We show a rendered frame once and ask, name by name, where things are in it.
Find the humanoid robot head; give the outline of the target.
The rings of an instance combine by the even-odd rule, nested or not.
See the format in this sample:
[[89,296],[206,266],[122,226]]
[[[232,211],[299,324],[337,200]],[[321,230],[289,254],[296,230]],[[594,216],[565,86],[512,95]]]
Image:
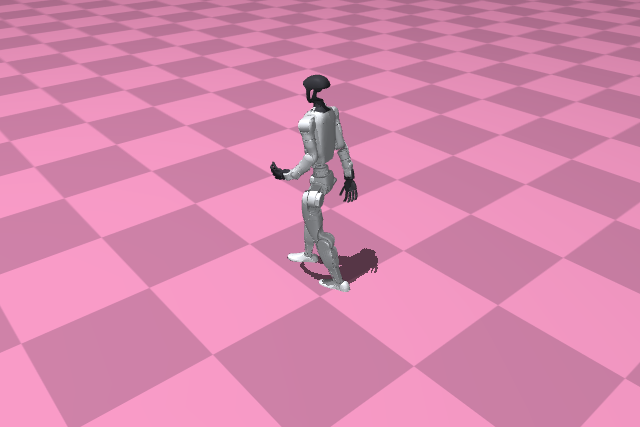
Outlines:
[[[317,92],[321,92],[322,89],[326,89],[326,88],[330,87],[330,82],[326,77],[324,77],[322,75],[312,75],[312,76],[306,78],[303,81],[303,85],[306,88],[307,101],[309,103],[313,103],[314,104],[314,107],[316,107],[316,109],[315,109],[316,112],[326,113],[326,112],[331,110],[324,104],[323,99],[318,98],[316,96]],[[312,98],[310,98],[310,91],[311,90],[314,90]],[[312,111],[313,111],[313,109],[312,109]]]

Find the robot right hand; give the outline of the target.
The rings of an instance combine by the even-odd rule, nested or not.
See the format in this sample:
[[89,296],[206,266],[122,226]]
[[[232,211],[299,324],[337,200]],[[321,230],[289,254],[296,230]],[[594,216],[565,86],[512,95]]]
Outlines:
[[[354,170],[353,170],[353,169],[351,170],[351,175],[352,175],[352,177],[345,177],[345,175],[344,175],[344,179],[345,179],[346,181],[344,182],[344,186],[343,186],[343,188],[342,188],[342,190],[341,190],[341,192],[340,192],[340,196],[341,196],[341,195],[342,195],[342,193],[343,193],[343,191],[344,191],[344,189],[345,189],[345,191],[346,191],[346,193],[345,193],[345,199],[343,200],[343,202],[345,202],[345,201],[347,200],[348,192],[349,192],[349,198],[348,198],[347,203],[349,203],[349,202],[350,202],[350,200],[351,200],[351,191],[352,191],[352,200],[351,200],[351,202],[352,202],[353,200],[357,200],[357,197],[358,197],[358,196],[357,196],[357,187],[356,187],[356,183],[353,181],[353,179],[355,178],[355,177],[354,177]],[[355,191],[355,199],[354,199],[354,191]]]

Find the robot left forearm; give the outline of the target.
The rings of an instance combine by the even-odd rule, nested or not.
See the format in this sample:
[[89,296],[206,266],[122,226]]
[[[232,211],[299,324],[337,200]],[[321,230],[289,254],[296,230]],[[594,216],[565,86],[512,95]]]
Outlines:
[[305,172],[308,172],[313,164],[313,158],[310,155],[305,155],[303,159],[299,162],[299,164],[293,168],[289,169],[289,173],[283,173],[285,180],[289,181],[292,179],[299,179],[301,175]]

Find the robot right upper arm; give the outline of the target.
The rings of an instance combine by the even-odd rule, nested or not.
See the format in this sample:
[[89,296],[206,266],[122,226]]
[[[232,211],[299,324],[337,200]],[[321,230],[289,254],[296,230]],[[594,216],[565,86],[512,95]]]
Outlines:
[[342,128],[341,128],[341,124],[340,124],[340,121],[339,121],[339,111],[338,111],[337,107],[335,107],[335,106],[331,106],[331,108],[334,110],[335,117],[336,117],[336,135],[335,135],[335,149],[334,150],[338,150],[338,149],[341,149],[341,148],[345,147],[345,141],[344,141],[344,138],[343,138]]

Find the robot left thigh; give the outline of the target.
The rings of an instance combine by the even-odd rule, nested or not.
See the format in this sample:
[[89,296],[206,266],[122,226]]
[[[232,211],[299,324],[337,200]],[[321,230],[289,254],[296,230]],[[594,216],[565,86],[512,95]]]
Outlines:
[[302,196],[302,215],[305,225],[317,244],[319,239],[326,239],[332,248],[335,238],[331,233],[323,231],[322,207],[324,202],[323,188],[313,185],[311,190],[306,190]]

